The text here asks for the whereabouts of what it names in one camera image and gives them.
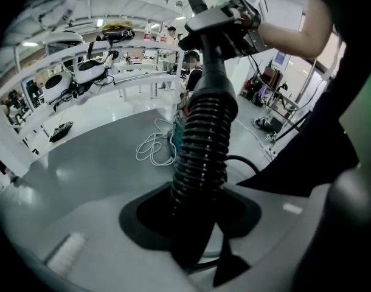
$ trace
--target person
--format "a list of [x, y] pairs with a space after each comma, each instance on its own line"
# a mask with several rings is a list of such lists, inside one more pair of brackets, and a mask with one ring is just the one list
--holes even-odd
[[[362, 44], [371, 43], [371, 0], [355, 4], [353, 0], [307, 0], [301, 31], [261, 23], [258, 29], [265, 44], [289, 55], [318, 57], [333, 25], [346, 50], [336, 77], [315, 104], [303, 130], [265, 169], [239, 185], [308, 196], [314, 187], [332, 183], [341, 172], [358, 165], [353, 145], [338, 121], [371, 73], [371, 46]], [[243, 25], [250, 27], [248, 16]]]
[[[177, 39], [177, 37], [175, 37], [175, 34], [176, 34], [176, 28], [173, 26], [169, 27], [168, 36], [167, 36], [167, 44], [171, 46], [178, 46], [179, 40]], [[175, 61], [176, 61], [176, 51], [172, 51], [172, 50], [163, 51], [163, 58], [164, 59], [162, 63], [163, 63], [164, 71], [171, 73], [175, 65]], [[174, 89], [171, 87], [170, 82], [167, 82], [166, 84], [165, 82], [163, 82], [162, 86], [160, 87], [160, 89], [165, 89], [166, 91], [168, 91], [168, 88]]]
[[203, 66], [200, 63], [200, 57], [196, 51], [186, 53], [184, 56], [184, 61], [188, 64], [191, 71], [185, 89], [188, 92], [192, 92], [195, 89], [199, 79], [202, 77]]
[[14, 106], [16, 109], [19, 109], [21, 107], [21, 101], [20, 101], [21, 96], [18, 94], [16, 89], [12, 90], [9, 93], [9, 102], [8, 105], [9, 107]]
[[[150, 41], [156, 42], [156, 37], [155, 36], [151, 36]], [[157, 51], [155, 51], [155, 50], [146, 50], [144, 56], [146, 58], [151, 58], [151, 57], [156, 58], [156, 52]]]

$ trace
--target ceiling light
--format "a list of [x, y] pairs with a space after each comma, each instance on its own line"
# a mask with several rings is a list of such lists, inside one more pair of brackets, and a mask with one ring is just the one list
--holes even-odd
[[183, 2], [181, 2], [181, 1], [176, 1], [176, 3], [175, 3], [175, 7], [178, 7], [179, 9], [182, 9], [182, 8], [183, 8]]
[[25, 42], [22, 42], [22, 45], [23, 45], [23, 46], [37, 46], [38, 43], [36, 43], [36, 42], [27, 42], [27, 41], [25, 41]]

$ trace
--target white cable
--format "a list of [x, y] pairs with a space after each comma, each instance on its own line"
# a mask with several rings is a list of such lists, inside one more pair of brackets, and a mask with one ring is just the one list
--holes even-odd
[[254, 138], [256, 138], [257, 143], [258, 143], [258, 147], [260, 148], [260, 150], [263, 153], [264, 157], [269, 162], [271, 162], [272, 161], [272, 157], [269, 155], [269, 152], [264, 148], [263, 143], [260, 141], [260, 139], [257, 137], [257, 135], [254, 134], [253, 131], [251, 131], [249, 128], [247, 128], [246, 126], [244, 126], [238, 119], [236, 119], [235, 121], [237, 121], [240, 125], [242, 125], [246, 130], [248, 130], [254, 136]]
[[[160, 139], [160, 138], [165, 138], [167, 137], [168, 133], [167, 132], [163, 132], [159, 126], [157, 125], [157, 121], [164, 121], [166, 123], [169, 123], [171, 125], [173, 125], [172, 122], [169, 122], [169, 121], [166, 121], [164, 119], [156, 119], [154, 121], [154, 125], [156, 126], [156, 128], [159, 130], [158, 133], [152, 133], [149, 135], [149, 137], [143, 141], [143, 143], [141, 143], [140, 145], [137, 146], [136, 148], [136, 159], [138, 161], [143, 161], [143, 160], [146, 160], [146, 159], [150, 159], [150, 162], [157, 166], [157, 167], [166, 167], [168, 165], [171, 165], [175, 162], [175, 159], [176, 159], [176, 155], [177, 155], [177, 151], [176, 151], [176, 147], [174, 145], [174, 143], [172, 142], [172, 139], [173, 139], [173, 135], [174, 135], [174, 131], [172, 131], [172, 135], [169, 139], [169, 143], [172, 145], [173, 149], [174, 149], [174, 152], [175, 152], [175, 155], [174, 157], [171, 157], [169, 158], [168, 160], [166, 160], [164, 163], [158, 163], [154, 160], [154, 154], [157, 153], [161, 147], [162, 147], [162, 144], [160, 142], [158, 142], [157, 140]], [[151, 145], [144, 151], [142, 151], [142, 147], [149, 144], [151, 142]], [[148, 156], [145, 156], [143, 158], [139, 158], [138, 155], [142, 155], [144, 153], [147, 153], [149, 152], [149, 155]]]

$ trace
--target white ceiling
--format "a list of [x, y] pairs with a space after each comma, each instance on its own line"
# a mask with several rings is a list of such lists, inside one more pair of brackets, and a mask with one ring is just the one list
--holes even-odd
[[[175, 3], [181, 1], [183, 8], [175, 7]], [[206, 0], [208, 6], [217, 0]], [[169, 23], [181, 15], [190, 16], [187, 0], [77, 0], [77, 4], [70, 18], [72, 27], [67, 24], [58, 26], [57, 31], [71, 29], [78, 33], [98, 31], [96, 22], [103, 18], [104, 22], [114, 21], [121, 16], [127, 16], [134, 24], [134, 29], [143, 30], [147, 20], [153, 23]], [[20, 46], [22, 41], [40, 43], [49, 34], [49, 31], [34, 20], [28, 13], [12, 22], [6, 31], [5, 40], [0, 48], [0, 73], [10, 69], [13, 64], [13, 48], [18, 46], [19, 58], [23, 59], [38, 50]]]

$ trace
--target stand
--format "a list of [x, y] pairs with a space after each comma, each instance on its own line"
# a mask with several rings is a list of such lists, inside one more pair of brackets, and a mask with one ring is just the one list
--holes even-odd
[[[170, 188], [167, 182], [128, 203], [120, 212], [119, 223], [124, 233], [144, 249], [171, 251], [173, 221], [170, 212]], [[215, 218], [225, 239], [244, 237], [262, 215], [254, 201], [224, 189], [217, 201]]]

